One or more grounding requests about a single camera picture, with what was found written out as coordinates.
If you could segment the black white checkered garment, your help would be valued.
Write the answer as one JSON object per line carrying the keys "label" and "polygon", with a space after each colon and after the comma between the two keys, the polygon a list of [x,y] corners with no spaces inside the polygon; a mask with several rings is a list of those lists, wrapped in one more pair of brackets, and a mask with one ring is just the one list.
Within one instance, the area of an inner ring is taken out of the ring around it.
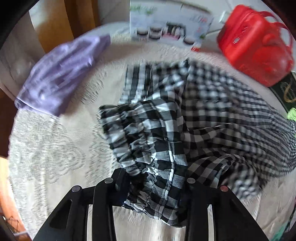
{"label": "black white checkered garment", "polygon": [[131,176],[123,207],[180,227],[187,178],[238,198],[295,169],[295,122],[225,70],[190,59],[129,66],[118,105],[99,109]]}

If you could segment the white lace tablecloth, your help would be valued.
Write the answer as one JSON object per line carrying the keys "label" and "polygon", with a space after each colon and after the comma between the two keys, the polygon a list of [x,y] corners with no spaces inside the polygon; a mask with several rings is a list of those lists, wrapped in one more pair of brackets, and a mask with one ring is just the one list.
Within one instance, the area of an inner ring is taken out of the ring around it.
{"label": "white lace tablecloth", "polygon": [[[247,84],[286,117],[278,99],[266,87],[238,72],[219,53],[192,52],[156,42],[132,42],[127,23],[108,24],[86,36],[110,34],[102,53],[59,118],[19,110],[10,135],[10,182],[22,221],[34,238],[60,200],[74,185],[89,187],[109,177],[118,166],[103,138],[97,111],[117,104],[128,65],[196,59],[226,70]],[[256,197],[242,203],[272,238],[288,221],[295,205],[295,170],[274,179]],[[145,214],[114,208],[117,240],[184,240],[185,229],[174,228]]]}

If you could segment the light green garment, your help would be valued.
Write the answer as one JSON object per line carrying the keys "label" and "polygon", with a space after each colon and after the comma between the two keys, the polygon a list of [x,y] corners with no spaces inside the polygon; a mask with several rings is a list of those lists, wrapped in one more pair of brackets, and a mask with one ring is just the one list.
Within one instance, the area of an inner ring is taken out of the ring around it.
{"label": "light green garment", "polygon": [[287,119],[296,121],[296,108],[291,108],[287,113]]}

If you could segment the purple garment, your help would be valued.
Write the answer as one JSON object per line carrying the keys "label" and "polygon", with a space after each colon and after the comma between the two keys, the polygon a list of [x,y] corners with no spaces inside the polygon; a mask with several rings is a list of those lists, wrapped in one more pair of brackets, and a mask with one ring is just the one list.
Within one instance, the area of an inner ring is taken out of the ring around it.
{"label": "purple garment", "polygon": [[16,97],[16,108],[59,117],[110,44],[109,35],[84,35],[54,48],[31,69]]}

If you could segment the white printed box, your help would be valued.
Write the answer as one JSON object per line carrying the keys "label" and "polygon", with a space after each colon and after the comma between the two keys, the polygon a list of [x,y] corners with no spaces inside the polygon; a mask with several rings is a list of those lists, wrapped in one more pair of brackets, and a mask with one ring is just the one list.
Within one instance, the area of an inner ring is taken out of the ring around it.
{"label": "white printed box", "polygon": [[213,19],[207,11],[180,1],[130,1],[129,32],[133,41],[197,52]]}

